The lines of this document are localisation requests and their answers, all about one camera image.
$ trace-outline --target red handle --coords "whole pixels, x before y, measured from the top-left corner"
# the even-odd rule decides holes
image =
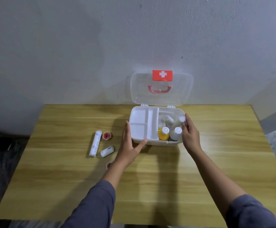
[[[149,87],[149,91],[151,93],[154,93],[154,94],[165,94],[165,93],[169,92],[170,89],[172,88],[171,86],[168,86],[167,90],[152,90],[152,86],[151,85],[149,85],[148,87]]]

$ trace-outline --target divided compartment tray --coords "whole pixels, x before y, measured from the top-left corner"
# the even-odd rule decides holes
[[[130,119],[133,139],[159,140],[158,107],[136,107]]]

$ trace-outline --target person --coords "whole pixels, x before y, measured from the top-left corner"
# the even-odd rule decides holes
[[[276,217],[254,197],[248,195],[203,152],[199,131],[186,114],[186,125],[182,124],[182,141],[195,161],[199,173],[227,227],[276,228]],[[147,139],[135,148],[132,146],[131,131],[126,121],[122,133],[121,146],[102,179],[90,189],[70,217],[62,225],[68,227],[109,228],[114,203],[115,190],[124,170],[135,160]]]

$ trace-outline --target red label with white cross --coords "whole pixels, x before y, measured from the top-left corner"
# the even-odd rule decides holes
[[[173,71],[171,70],[153,70],[153,81],[172,81]]]

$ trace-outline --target white cross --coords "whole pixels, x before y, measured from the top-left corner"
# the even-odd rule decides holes
[[[164,72],[164,71],[161,71],[161,72],[159,73],[159,75],[160,75],[161,77],[165,77],[165,76],[167,75],[167,73]]]

